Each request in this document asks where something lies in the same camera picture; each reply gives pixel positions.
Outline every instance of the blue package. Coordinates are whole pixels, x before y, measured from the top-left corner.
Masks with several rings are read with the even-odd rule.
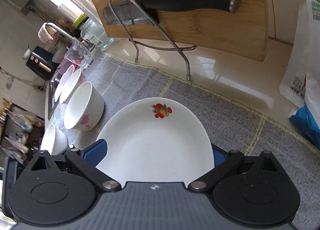
[[[307,140],[320,150],[320,129],[308,109],[306,102],[303,107],[289,117],[289,120],[304,133]]]

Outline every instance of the glossy tile surface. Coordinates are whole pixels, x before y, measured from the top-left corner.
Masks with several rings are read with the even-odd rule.
[[[170,47],[166,41],[139,41],[157,47]],[[139,49],[140,64],[154,66],[186,79],[186,64],[177,52],[143,46],[139,46]],[[296,107],[279,93],[291,50],[290,45],[269,40],[268,55],[262,63],[204,47],[184,53],[190,61],[194,83],[240,101],[295,130],[288,115]],[[106,52],[130,62],[134,62],[136,56],[135,47],[128,39],[117,39],[117,43]]]

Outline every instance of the glass jar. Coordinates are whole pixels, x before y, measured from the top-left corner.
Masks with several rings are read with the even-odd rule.
[[[94,44],[101,51],[106,50],[115,41],[108,38],[105,30],[85,14],[79,16],[73,26],[81,30],[83,40]]]

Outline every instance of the silver screw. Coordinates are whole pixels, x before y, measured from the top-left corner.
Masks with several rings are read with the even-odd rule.
[[[190,186],[193,188],[193,189],[203,189],[205,188],[207,185],[206,183],[204,183],[203,181],[194,181],[190,184]]]
[[[106,182],[104,182],[103,184],[103,187],[106,188],[106,189],[114,189],[116,188],[119,184],[118,182],[115,182],[113,180],[108,180]]]

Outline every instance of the metal rack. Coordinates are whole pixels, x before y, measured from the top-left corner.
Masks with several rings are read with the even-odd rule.
[[[109,7],[112,11],[112,13],[114,14],[114,16],[117,18],[118,22],[121,24],[121,26],[123,27],[125,33],[127,34],[127,36],[129,37],[129,40],[133,43],[133,45],[135,46],[135,48],[137,49],[137,55],[135,58],[135,63],[138,62],[139,60],[139,47],[138,45],[142,45],[145,47],[149,47],[152,49],[157,49],[157,50],[164,50],[164,51],[177,51],[181,57],[184,59],[184,61],[186,62],[186,66],[187,66],[187,80],[188,81],[192,81],[191,78],[191,72],[190,72],[190,63],[188,58],[186,57],[186,55],[183,53],[183,51],[190,51],[190,50],[194,50],[197,48],[197,46],[193,45],[192,47],[178,47],[178,45],[173,41],[173,39],[164,31],[164,29],[154,20],[154,18],[152,18],[147,12],[145,12],[145,10],[135,1],[135,0],[129,0],[131,1],[144,15],[146,18],[148,18],[148,20],[158,28],[158,30],[166,37],[166,39],[171,43],[171,45],[173,46],[173,48],[162,48],[162,47],[154,47],[151,45],[147,45],[145,43],[142,42],[138,42],[135,41],[131,34],[129,33],[129,31],[127,30],[127,28],[125,27],[124,23],[122,22],[122,20],[120,19],[119,15],[115,12],[115,10],[112,7],[112,1],[109,0]]]

